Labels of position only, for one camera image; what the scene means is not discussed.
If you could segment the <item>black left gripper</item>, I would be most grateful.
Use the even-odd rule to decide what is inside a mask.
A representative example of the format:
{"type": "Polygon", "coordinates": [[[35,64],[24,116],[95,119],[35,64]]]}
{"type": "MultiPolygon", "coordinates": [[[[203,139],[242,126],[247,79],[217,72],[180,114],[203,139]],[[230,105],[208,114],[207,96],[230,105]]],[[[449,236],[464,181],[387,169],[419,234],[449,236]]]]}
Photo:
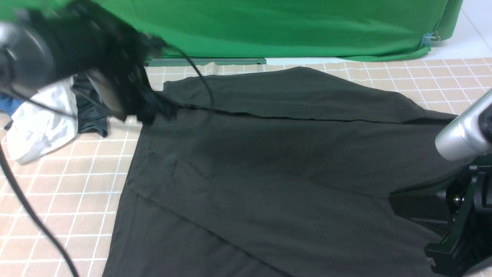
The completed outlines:
{"type": "Polygon", "coordinates": [[[153,123],[158,114],[176,119],[176,102],[153,91],[144,68],[146,57],[159,54],[166,42],[126,23],[111,23],[103,30],[107,45],[102,65],[86,75],[109,114],[120,121],[135,116],[144,124],[153,123]]]}

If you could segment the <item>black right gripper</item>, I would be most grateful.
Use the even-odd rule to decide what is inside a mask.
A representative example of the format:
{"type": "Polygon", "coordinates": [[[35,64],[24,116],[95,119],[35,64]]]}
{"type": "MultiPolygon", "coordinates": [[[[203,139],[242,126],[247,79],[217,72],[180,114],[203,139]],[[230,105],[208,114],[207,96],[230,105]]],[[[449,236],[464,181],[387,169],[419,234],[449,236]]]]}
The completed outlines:
{"type": "Polygon", "coordinates": [[[462,277],[491,256],[491,165],[467,164],[432,181],[390,193],[395,215],[419,224],[441,241],[425,246],[432,271],[462,277]]]}

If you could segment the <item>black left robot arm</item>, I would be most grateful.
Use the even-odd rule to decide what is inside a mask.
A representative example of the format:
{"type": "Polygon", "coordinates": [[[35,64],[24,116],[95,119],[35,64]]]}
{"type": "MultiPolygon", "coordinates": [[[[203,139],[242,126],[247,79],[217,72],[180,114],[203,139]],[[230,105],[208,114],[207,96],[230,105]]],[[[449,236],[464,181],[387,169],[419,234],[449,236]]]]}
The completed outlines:
{"type": "Polygon", "coordinates": [[[139,33],[90,0],[73,0],[59,14],[19,9],[17,21],[1,23],[1,89],[29,101],[39,90],[82,74],[108,113],[134,115],[151,124],[157,114],[172,120],[178,106],[155,93],[143,67],[165,42],[139,33]]]}

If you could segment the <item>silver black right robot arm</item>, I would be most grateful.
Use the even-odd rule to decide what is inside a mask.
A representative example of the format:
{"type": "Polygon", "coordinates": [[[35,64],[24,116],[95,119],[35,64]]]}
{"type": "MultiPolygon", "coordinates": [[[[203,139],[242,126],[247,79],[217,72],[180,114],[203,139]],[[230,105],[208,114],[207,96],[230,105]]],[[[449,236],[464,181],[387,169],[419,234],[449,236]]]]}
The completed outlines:
{"type": "Polygon", "coordinates": [[[442,237],[424,252],[432,271],[461,277],[492,253],[492,93],[487,91],[435,139],[449,161],[472,158],[461,169],[424,184],[393,191],[395,215],[442,237]]]}

